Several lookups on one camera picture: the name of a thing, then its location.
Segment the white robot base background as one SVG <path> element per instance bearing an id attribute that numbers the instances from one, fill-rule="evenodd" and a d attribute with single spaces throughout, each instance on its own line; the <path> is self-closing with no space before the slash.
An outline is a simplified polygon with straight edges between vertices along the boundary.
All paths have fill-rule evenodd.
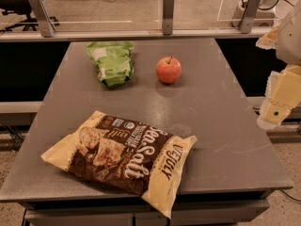
<path id="1" fill-rule="evenodd" d="M 256 10 L 256 15 L 254 14 L 255 20 L 260 20 L 261 22 L 255 22 L 256 26 L 272 25 L 276 18 L 276 9 L 279 0 L 261 0 Z M 238 2 L 236 9 L 232 16 L 232 25 L 238 27 L 239 23 L 243 19 L 243 15 L 247 8 L 248 0 L 241 0 Z"/>

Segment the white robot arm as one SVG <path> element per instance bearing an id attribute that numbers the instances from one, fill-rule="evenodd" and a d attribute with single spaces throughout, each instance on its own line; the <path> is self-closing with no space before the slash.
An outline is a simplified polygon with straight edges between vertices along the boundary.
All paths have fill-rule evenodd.
<path id="1" fill-rule="evenodd" d="M 275 49 L 276 56 L 287 64 L 280 73 L 271 71 L 257 124 L 274 129 L 301 103 L 301 1 L 280 24 L 258 39 L 256 46 Z"/>

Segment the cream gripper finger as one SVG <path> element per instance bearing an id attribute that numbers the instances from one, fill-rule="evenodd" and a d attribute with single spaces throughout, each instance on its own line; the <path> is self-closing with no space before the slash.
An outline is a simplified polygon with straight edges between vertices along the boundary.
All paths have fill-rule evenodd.
<path id="1" fill-rule="evenodd" d="M 279 25 L 274 26 L 269 32 L 257 40 L 256 46 L 264 50 L 276 49 L 278 30 Z"/>

